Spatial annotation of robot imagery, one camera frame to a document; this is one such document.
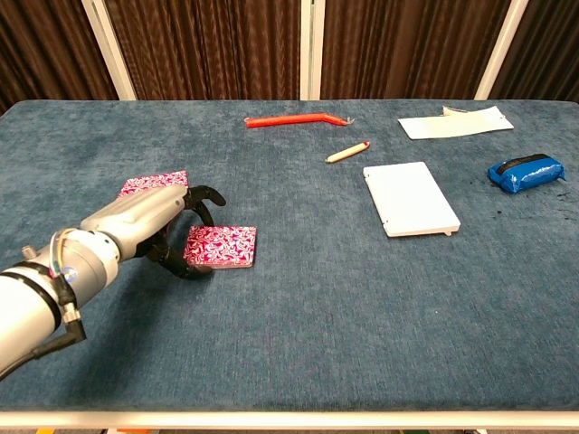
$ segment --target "red stick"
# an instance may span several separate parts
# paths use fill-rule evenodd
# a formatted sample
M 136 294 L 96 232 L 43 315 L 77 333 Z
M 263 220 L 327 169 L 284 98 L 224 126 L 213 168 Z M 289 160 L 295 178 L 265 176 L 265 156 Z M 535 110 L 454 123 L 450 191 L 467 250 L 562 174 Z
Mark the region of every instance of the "red stick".
M 245 118 L 247 128 L 271 127 L 276 125 L 302 124 L 305 122 L 327 122 L 332 125 L 345 126 L 354 122 L 328 113 L 307 113 L 303 115 L 270 116 L 267 118 Z

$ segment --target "pink patterned notebook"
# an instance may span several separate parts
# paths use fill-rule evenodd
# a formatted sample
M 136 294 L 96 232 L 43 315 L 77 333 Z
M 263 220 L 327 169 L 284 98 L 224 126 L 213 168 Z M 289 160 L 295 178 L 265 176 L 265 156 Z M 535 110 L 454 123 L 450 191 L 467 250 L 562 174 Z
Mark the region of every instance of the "pink patterned notebook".
M 183 256 L 189 265 L 214 269 L 251 267 L 256 233 L 254 227 L 193 226 Z
M 130 178 L 123 185 L 123 188 L 120 190 L 117 199 L 133 193 L 148 190 L 149 188 L 161 187 L 165 185 L 184 185 L 188 187 L 189 180 L 187 178 L 187 172 L 185 170 L 180 170 L 178 172 L 171 172 L 168 174 Z

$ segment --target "blue pencil case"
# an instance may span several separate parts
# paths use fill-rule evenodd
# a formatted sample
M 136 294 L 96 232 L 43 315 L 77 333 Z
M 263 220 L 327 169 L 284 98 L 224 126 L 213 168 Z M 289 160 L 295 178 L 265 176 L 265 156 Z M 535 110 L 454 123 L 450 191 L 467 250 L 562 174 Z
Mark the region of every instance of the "blue pencil case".
M 487 171 L 492 182 L 507 193 L 516 193 L 537 185 L 565 179 L 565 168 L 545 154 L 523 156 L 496 163 Z

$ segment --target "yellow pencil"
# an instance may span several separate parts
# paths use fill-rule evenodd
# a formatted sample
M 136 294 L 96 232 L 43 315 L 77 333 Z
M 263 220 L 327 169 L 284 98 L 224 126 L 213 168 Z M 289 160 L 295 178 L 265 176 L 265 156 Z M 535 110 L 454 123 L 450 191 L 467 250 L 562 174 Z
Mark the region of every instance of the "yellow pencil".
M 338 153 L 335 153 L 332 156 L 326 158 L 326 163 L 335 163 L 336 161 L 343 160 L 344 158 L 348 158 L 349 156 L 354 156 L 359 152 L 366 151 L 370 147 L 370 142 L 365 141 L 362 143 L 358 143 L 357 145 L 353 145 L 348 149 L 344 149 Z

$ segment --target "white paper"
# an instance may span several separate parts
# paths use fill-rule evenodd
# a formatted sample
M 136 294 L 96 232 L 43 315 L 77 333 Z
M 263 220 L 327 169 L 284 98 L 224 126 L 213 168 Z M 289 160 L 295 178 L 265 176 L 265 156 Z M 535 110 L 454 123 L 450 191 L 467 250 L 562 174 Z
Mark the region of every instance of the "white paper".
M 412 140 L 469 136 L 471 134 L 513 129 L 505 115 L 495 107 L 478 111 L 442 108 L 443 116 L 398 119 Z

